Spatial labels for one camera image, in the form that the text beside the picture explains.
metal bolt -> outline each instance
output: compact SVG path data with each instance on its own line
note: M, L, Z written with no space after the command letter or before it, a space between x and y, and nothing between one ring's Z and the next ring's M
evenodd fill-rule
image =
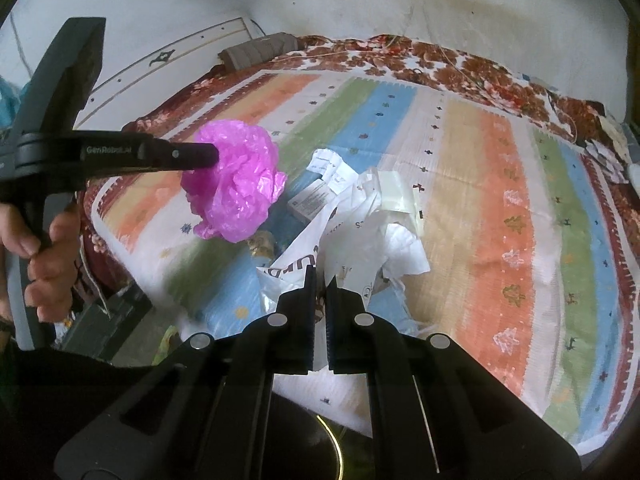
M279 312L274 312L267 318L267 323L271 326L283 326L287 324L287 316Z
M431 342L431 346L433 346L434 348L437 348L438 350L444 350L445 348L448 348L449 345L451 344L451 339L449 339L444 334L432 335L429 341Z
M211 343L211 338L207 334L196 334L191 338L191 347L196 350L202 350L206 348Z
M370 326L373 325L373 316L371 314L367 314L366 312L356 314L356 317L353 318L356 322L356 325L360 326Z

plastic bag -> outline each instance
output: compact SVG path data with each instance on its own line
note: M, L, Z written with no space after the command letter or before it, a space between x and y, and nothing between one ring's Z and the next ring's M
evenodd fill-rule
M372 311L404 333L419 335L421 327L406 309L399 278L430 270L421 231L412 188L395 171L370 168L329 201L270 267L256 269L262 307L273 312L281 294L304 285L306 266L317 265L325 284L335 276L340 288L360 294L367 310L376 283L385 281L389 290L374 301ZM322 341L324 324L319 322L314 370L327 364Z
M202 218L193 231L204 239L247 239L284 190L287 176L277 171L276 145L264 128L231 120L205 124L195 140L215 145L220 160L213 168L182 174L191 211Z

striped bedsheet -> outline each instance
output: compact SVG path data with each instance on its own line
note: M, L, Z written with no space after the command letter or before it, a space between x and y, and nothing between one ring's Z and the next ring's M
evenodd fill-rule
M328 71L261 70L164 138L223 118L260 124L279 145L289 181L262 229L281 248L304 227L286 202L317 177L305 171L314 149L357 172L399 171L418 190L431 264L405 279L412 318L449 333L578 451L604 442L636 394L639 269L578 148L450 92ZM179 180L113 178L92 221L154 304L186 308L215 337L240 332L263 314L255 263L246 244L193 235Z

bedsheet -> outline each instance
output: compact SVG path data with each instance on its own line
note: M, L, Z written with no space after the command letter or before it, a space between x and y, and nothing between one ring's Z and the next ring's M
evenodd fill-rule
M350 50L307 38L322 46L200 81L174 102L178 113L160 108L129 128L188 140L212 119L265 127L289 175L261 227L281 249L304 227L286 201L315 179L305 171L315 148L357 172L399 171L418 190L432 270L405 279L406 304L374 295L372 310L400 323L406 307L449 333L580 452L598 447L637 393L640 272L616 188L573 144L600 135L597 104L487 60L384 41ZM85 205L156 306L187 309L216 337L240 332L263 314L251 249L195 237L179 179L112 178ZM334 408L366 418L355 384ZM281 393L296 388L287 381ZM306 405L331 416L315 394Z

crumpled plastic bag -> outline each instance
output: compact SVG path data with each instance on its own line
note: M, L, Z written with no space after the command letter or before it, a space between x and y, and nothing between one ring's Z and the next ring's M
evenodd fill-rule
M277 171L276 145L264 128L233 120L205 124L195 140L215 145L220 160L182 174L191 211L202 218L193 231L204 239L246 240L284 190L287 175Z

